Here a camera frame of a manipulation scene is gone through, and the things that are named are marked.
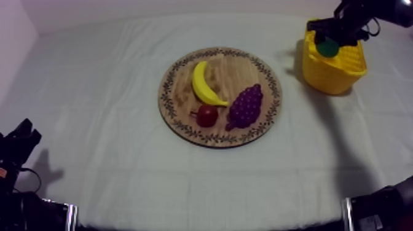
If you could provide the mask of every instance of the yellow banana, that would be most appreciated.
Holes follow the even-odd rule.
[[[197,64],[192,74],[192,88],[195,94],[204,103],[214,106],[228,106],[228,102],[222,101],[218,95],[205,82],[204,72],[208,62],[201,61]]]

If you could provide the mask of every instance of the white tablecloth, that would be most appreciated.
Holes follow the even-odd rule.
[[[0,131],[33,121],[43,139],[26,166],[42,176],[39,195],[79,205],[83,223],[256,230],[339,217],[341,198],[413,174],[413,37],[384,25],[364,43],[368,74],[326,96],[300,82],[307,20],[175,15],[43,36],[2,101]],[[195,146],[158,111],[168,67],[214,46],[257,55],[281,83],[276,123],[246,146]],[[22,174],[17,187],[36,184]]]

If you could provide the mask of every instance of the plastic basket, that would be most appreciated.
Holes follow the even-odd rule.
[[[302,69],[304,79],[315,89],[337,95],[348,90],[367,73],[363,46],[341,47],[332,58],[320,55],[314,44],[315,31],[305,32]]]

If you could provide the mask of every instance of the round wooden tray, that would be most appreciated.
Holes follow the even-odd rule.
[[[190,112],[202,103],[192,90],[192,72],[200,61],[208,61],[205,80],[230,105],[240,92],[256,83],[264,95],[261,114],[248,128],[225,131],[228,108],[218,107],[215,126],[202,128]],[[159,87],[159,110],[168,126],[182,138],[207,147],[235,147],[258,139],[270,129],[280,111],[281,87],[274,72],[262,60],[241,50],[212,47],[189,53],[165,73]]]

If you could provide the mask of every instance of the purple grapes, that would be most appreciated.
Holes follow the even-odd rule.
[[[255,123],[261,113],[262,97],[264,95],[259,84],[247,87],[242,91],[229,108],[228,124],[225,126],[225,130],[246,128]]]

